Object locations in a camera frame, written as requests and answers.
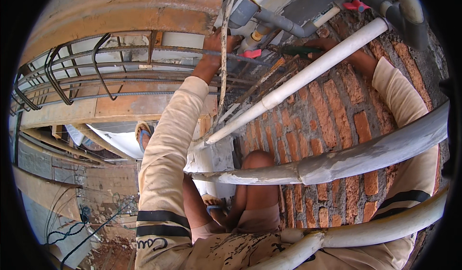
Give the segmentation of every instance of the man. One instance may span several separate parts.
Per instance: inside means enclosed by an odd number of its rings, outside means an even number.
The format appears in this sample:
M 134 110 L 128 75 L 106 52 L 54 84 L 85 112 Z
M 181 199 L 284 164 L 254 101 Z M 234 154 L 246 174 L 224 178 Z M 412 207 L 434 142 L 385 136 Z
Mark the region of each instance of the man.
M 204 49 L 220 50 L 219 33 L 205 38 Z M 228 37 L 228 52 L 239 40 Z M 315 39 L 305 45 L 328 51 L 336 42 Z M 385 58 L 377 61 L 357 51 L 346 61 L 372 80 L 399 127 L 427 113 L 419 94 Z M 139 174 L 137 269 L 244 269 L 290 247 L 281 241 L 278 230 L 278 186 L 238 185 L 228 216 L 212 209 L 214 220 L 191 178 L 183 174 L 207 85 L 219 67 L 220 57 L 204 55 L 165 108 L 153 138 L 146 126 L 137 130 L 138 141 L 146 149 Z M 373 219 L 399 213 L 432 195 L 437 149 L 432 147 L 401 163 Z M 243 162 L 244 169 L 272 165 L 273 157 L 263 151 L 251 152 Z M 299 268 L 400 269 L 415 238 L 413 234 L 378 245 L 324 248 Z

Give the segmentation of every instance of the hand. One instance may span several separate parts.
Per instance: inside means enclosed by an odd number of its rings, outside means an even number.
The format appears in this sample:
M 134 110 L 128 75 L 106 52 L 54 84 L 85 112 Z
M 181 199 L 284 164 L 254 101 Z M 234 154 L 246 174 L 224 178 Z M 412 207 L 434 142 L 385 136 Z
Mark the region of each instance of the hand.
M 315 60 L 319 58 L 321 55 L 323 55 L 326 51 L 331 50 L 337 44 L 338 42 L 333 39 L 320 38 L 320 39 L 309 40 L 304 45 L 310 46 L 310 47 L 318 47 L 324 51 L 324 52 L 319 52 L 319 53 L 314 52 L 314 53 L 308 54 L 309 58 L 312 58 L 313 60 Z M 375 71 L 375 68 L 378 62 L 375 58 L 362 52 L 361 50 L 355 51 L 349 57 L 344 59 L 344 61 L 354 65 L 357 70 L 363 73 L 363 75 L 366 76 L 370 80 L 372 80 L 374 76 L 374 71 Z
M 333 39 L 319 38 L 319 39 L 312 39 L 312 40 L 305 42 L 304 46 L 317 47 L 324 51 L 324 52 L 314 52 L 314 53 L 308 54 L 309 58 L 315 60 L 315 59 L 318 59 L 321 55 L 323 55 L 326 51 L 331 50 L 337 44 L 339 43 Z
M 230 35 L 231 32 L 228 31 L 228 40 L 226 43 L 226 52 L 232 52 L 232 50 L 238 45 L 242 40 L 243 36 L 241 35 Z M 204 46 L 202 47 L 205 50 L 209 51 L 221 51 L 221 27 L 215 29 L 214 33 L 211 35 L 205 36 Z M 210 84 L 213 76 L 217 73 L 218 69 L 221 66 L 221 56 L 212 56 L 208 54 L 203 54 L 202 59 L 196 65 L 192 76 L 199 77 L 207 84 Z
M 209 51 L 221 51 L 221 26 L 219 28 L 213 27 L 214 33 L 211 35 L 207 35 L 204 38 L 204 45 L 203 49 Z M 231 35 L 231 31 L 228 29 L 228 40 L 226 43 L 226 52 L 230 53 L 232 50 L 241 42 L 244 37 L 241 35 Z M 220 56 L 212 56 L 208 54 L 204 54 L 202 59 L 209 62 L 211 66 L 215 66 L 218 68 L 221 65 L 221 57 Z

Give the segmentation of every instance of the red brick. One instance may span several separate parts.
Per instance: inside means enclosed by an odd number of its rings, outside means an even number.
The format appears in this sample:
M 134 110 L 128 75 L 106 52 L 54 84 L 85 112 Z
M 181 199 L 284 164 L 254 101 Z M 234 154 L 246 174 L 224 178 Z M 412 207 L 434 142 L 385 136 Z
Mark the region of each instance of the red brick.
M 381 57 L 385 57 L 387 61 L 391 65 L 393 65 L 393 62 L 391 61 L 390 56 L 388 55 L 388 53 L 385 51 L 382 44 L 377 39 L 373 39 L 371 40 L 371 42 L 369 42 L 369 49 L 372 51 L 373 55 L 375 56 L 377 60 L 380 60 Z
M 342 216 L 339 214 L 332 215 L 332 227 L 342 226 Z
M 303 222 L 299 220 L 295 221 L 295 227 L 299 229 L 303 228 Z
M 361 111 L 353 116 L 356 132 L 358 133 L 359 142 L 372 140 L 371 129 L 365 111 Z M 378 174 L 372 171 L 364 174 L 364 192 L 366 195 L 375 195 L 378 193 Z
M 407 45 L 397 41 L 392 41 L 391 43 L 393 44 L 395 51 L 398 53 L 401 60 L 403 61 L 404 66 L 406 67 L 407 72 L 409 73 L 409 77 L 411 78 L 411 81 L 414 84 L 414 88 L 417 90 L 417 92 L 424 100 L 427 109 L 431 111 L 433 109 L 433 105 L 431 103 L 430 95 L 428 94 L 427 89 L 425 88 L 422 75 L 419 71 L 419 68 L 417 67 L 417 64 L 415 63 L 415 60 L 409 53 Z
M 327 208 L 319 208 L 319 227 L 329 227 L 329 211 L 327 210 Z
M 326 38 L 329 36 L 330 32 L 327 28 L 322 27 L 316 31 L 317 35 L 321 38 Z
M 319 139 L 311 139 L 311 149 L 313 150 L 313 155 L 317 156 L 322 154 L 322 144 Z
M 286 190 L 287 227 L 295 228 L 295 216 L 293 212 L 292 189 Z
M 311 128 L 312 131 L 315 131 L 317 129 L 317 124 L 316 124 L 316 121 L 314 119 L 309 121 L 309 127 Z
M 302 121 L 300 120 L 299 117 L 295 117 L 293 119 L 294 123 L 295 123 L 295 128 L 296 129 L 302 129 Z
M 253 143 L 254 143 L 254 149 L 253 150 L 256 150 L 256 149 L 259 148 L 259 145 L 258 145 L 258 141 L 257 141 L 257 130 L 255 129 L 255 122 L 251 121 L 249 124 L 250 124 L 250 130 L 251 130 L 251 133 L 252 133 L 252 140 L 253 140 Z
M 279 122 L 276 109 L 273 108 L 271 115 L 273 116 L 273 123 L 274 123 L 274 127 L 276 128 L 276 137 L 280 138 L 282 137 L 282 125 Z
M 284 216 L 280 216 L 279 217 L 280 219 L 280 222 L 279 222 L 279 226 L 281 227 L 281 231 L 284 230 L 286 227 L 286 219 L 284 219 Z
M 346 24 L 342 17 L 335 16 L 329 20 L 329 24 L 334 28 L 337 34 L 342 38 L 346 39 L 348 34 L 348 24 Z
M 327 183 L 321 183 L 316 185 L 318 190 L 318 200 L 327 201 Z
M 320 75 L 320 77 L 327 77 L 330 74 L 330 70 L 327 70 L 323 74 Z
M 284 142 L 282 140 L 278 140 L 278 152 L 281 164 L 288 163 L 287 154 L 286 154 L 286 147 L 284 146 Z
M 287 103 L 289 103 L 289 105 L 292 105 L 293 103 L 295 103 L 295 97 L 293 94 L 291 94 L 286 100 L 287 100 Z
M 359 143 L 372 140 L 371 129 L 365 111 L 360 111 L 353 116 L 356 132 L 358 133 Z
M 371 81 L 368 81 L 364 77 L 367 83 L 367 89 L 369 91 L 369 96 L 372 100 L 372 105 L 374 106 L 379 121 L 380 134 L 385 135 L 393 131 L 395 128 L 395 118 L 391 113 L 390 109 L 385 105 L 385 103 L 380 98 L 380 95 L 375 88 L 370 84 Z
M 299 161 L 300 160 L 300 154 L 298 153 L 298 140 L 295 137 L 295 134 L 293 132 L 287 133 L 286 134 L 286 139 L 287 143 L 289 146 L 289 152 L 291 156 L 292 161 Z
M 364 192 L 366 195 L 375 195 L 378 193 L 377 170 L 364 174 Z
M 260 122 L 258 119 L 255 120 L 255 132 L 257 134 L 259 149 L 265 150 L 265 147 L 263 145 L 262 128 L 260 127 Z
M 303 200 L 302 200 L 302 184 L 296 184 L 293 186 L 293 194 L 295 199 L 295 210 L 297 213 L 303 212 Z
M 284 108 L 281 111 L 281 116 L 282 116 L 282 125 L 285 126 L 285 127 L 290 126 L 291 125 L 291 120 L 290 120 L 289 111 L 287 110 L 287 108 Z
M 247 130 L 246 130 L 246 136 L 247 136 L 247 144 L 248 144 L 248 153 L 254 150 L 254 140 L 252 138 L 252 129 L 250 127 L 250 123 L 247 124 Z
M 359 176 L 351 176 L 345 178 L 346 190 L 346 222 L 354 224 L 354 218 L 358 215 L 358 199 L 359 199 Z
M 302 87 L 298 90 L 298 94 L 300 95 L 300 98 L 302 100 L 307 100 L 308 99 L 308 91 L 306 90 L 306 87 Z
M 266 126 L 265 127 L 265 132 L 266 132 L 266 140 L 268 141 L 269 152 L 274 157 L 273 136 L 271 135 L 271 127 Z
M 303 133 L 300 132 L 298 136 L 300 140 L 300 153 L 302 154 L 302 158 L 306 158 L 309 156 L 308 142 Z
M 339 129 L 340 140 L 342 141 L 342 148 L 349 148 L 353 146 L 353 138 L 351 136 L 350 123 L 348 122 L 347 112 L 342 100 L 340 99 L 337 86 L 333 80 L 328 80 L 324 83 L 324 91 L 326 93 L 329 104 L 334 113 L 335 123 Z
M 321 126 L 322 138 L 329 148 L 333 148 L 337 145 L 337 138 L 335 136 L 334 123 L 329 116 L 327 103 L 323 99 L 321 89 L 316 81 L 310 82 L 308 87 L 309 92 L 313 96 L 313 103 Z
M 440 159 L 441 159 L 441 148 L 438 145 L 438 160 L 436 162 L 436 177 L 435 177 L 435 186 L 433 186 L 433 195 L 435 195 L 438 192 L 439 181 L 441 179 Z
M 284 213 L 286 211 L 286 205 L 285 205 L 285 200 L 284 200 L 284 192 L 282 192 L 282 186 L 279 185 L 279 212 Z
M 364 204 L 363 223 L 369 222 L 375 211 L 377 211 L 377 201 L 367 201 Z
M 359 86 L 359 81 L 356 78 L 356 74 L 353 71 L 351 64 L 341 63 L 337 66 L 337 72 L 345 84 L 346 92 L 350 97 L 350 101 L 353 105 L 359 104 L 364 101 L 364 94 Z
M 305 206 L 306 206 L 306 226 L 308 228 L 316 228 L 315 214 L 313 211 L 313 201 L 310 198 L 306 198 Z
M 337 207 L 337 194 L 339 192 L 340 179 L 332 181 L 332 203 Z
M 395 180 L 396 174 L 398 174 L 398 164 L 391 165 L 385 168 L 385 176 L 387 178 L 386 184 L 386 193 L 390 190 L 391 185 L 393 185 L 393 181 Z

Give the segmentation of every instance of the gray pvc pipe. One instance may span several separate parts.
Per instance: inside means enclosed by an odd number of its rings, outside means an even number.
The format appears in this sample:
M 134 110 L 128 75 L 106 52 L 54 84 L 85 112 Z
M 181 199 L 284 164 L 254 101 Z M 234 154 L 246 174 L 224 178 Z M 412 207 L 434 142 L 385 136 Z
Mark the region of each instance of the gray pvc pipe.
M 310 156 L 274 167 L 189 173 L 195 180 L 240 185 L 305 185 L 385 168 L 437 145 L 447 137 L 449 102 L 390 134 L 337 152 Z

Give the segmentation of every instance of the white hose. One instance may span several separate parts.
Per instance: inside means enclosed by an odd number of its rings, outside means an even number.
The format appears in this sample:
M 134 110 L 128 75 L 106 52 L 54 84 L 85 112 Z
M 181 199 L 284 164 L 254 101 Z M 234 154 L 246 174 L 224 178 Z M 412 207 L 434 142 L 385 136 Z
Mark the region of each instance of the white hose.
M 382 18 L 376 18 L 366 24 L 360 30 L 340 42 L 334 48 L 323 54 L 320 58 L 313 61 L 290 80 L 279 88 L 266 95 L 261 101 L 252 106 L 249 110 L 242 113 L 232 122 L 219 131 L 211 135 L 207 140 L 194 146 L 194 150 L 199 150 L 216 143 L 225 136 L 231 134 L 236 129 L 254 120 L 267 110 L 274 108 L 283 102 L 288 96 L 295 93 L 300 88 L 313 81 L 334 65 L 349 57 L 352 53 L 366 45 L 368 42 L 388 30 L 387 23 Z

